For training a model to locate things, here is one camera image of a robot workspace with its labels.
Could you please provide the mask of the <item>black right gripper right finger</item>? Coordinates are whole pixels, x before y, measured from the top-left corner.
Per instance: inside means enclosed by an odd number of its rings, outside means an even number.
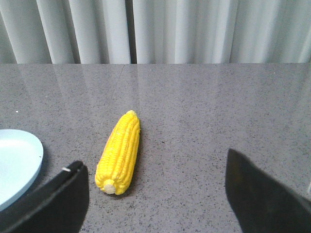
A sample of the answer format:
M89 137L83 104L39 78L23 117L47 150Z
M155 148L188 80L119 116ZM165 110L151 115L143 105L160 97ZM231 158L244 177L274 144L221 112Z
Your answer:
M225 191L244 233L309 233L311 202L229 149Z

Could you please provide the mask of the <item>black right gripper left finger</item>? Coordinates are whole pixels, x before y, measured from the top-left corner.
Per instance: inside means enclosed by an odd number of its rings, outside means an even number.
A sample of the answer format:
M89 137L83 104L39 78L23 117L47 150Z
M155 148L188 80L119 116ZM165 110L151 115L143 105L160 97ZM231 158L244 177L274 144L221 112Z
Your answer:
M88 170L75 161L0 213L2 233L78 233L89 206Z

